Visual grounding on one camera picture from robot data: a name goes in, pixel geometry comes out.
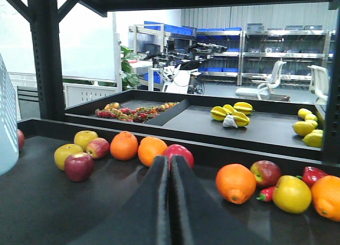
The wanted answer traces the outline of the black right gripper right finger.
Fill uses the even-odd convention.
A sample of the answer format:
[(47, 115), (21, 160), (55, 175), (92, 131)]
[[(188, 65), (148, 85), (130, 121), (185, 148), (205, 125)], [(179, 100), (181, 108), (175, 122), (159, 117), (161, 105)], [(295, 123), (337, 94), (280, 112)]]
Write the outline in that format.
[(268, 244), (213, 201), (183, 156), (170, 167), (172, 244)]

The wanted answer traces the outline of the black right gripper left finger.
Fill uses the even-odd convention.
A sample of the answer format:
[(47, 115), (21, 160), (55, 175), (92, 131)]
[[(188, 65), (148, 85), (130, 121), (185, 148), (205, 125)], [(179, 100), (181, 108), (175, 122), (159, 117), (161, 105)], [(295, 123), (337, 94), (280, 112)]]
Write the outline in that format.
[(70, 244), (170, 244), (168, 157), (157, 156), (132, 197)]

